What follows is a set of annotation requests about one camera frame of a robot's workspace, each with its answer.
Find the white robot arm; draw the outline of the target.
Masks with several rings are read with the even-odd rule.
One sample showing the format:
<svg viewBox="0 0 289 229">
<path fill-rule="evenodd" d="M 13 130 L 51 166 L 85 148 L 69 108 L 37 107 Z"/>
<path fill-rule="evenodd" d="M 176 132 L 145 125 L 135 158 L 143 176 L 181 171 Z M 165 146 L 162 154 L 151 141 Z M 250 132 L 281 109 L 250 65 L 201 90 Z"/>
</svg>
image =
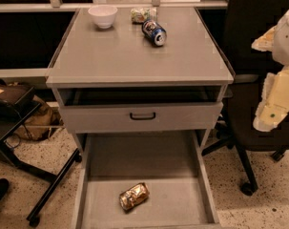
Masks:
<svg viewBox="0 0 289 229">
<path fill-rule="evenodd" d="M 255 40 L 252 48 L 271 52 L 273 59 L 283 66 L 277 74 L 267 74 L 262 100 L 253 121 L 253 126 L 258 131 L 270 132 L 289 113 L 289 10 L 272 29 Z"/>
</svg>

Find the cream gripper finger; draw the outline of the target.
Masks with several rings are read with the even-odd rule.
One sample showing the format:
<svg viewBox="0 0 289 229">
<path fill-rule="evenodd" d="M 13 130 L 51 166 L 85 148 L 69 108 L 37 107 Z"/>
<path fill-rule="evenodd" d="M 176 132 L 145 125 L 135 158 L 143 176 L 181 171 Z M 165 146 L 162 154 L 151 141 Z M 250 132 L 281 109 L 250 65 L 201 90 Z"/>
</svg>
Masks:
<svg viewBox="0 0 289 229">
<path fill-rule="evenodd" d="M 258 131 L 270 132 L 289 113 L 289 67 L 277 74 L 267 74 L 261 97 L 253 126 Z"/>
<path fill-rule="evenodd" d="M 252 43 L 251 48 L 260 52 L 271 52 L 274 46 L 274 34 L 275 28 L 272 27 L 264 35 L 256 39 Z"/>
</svg>

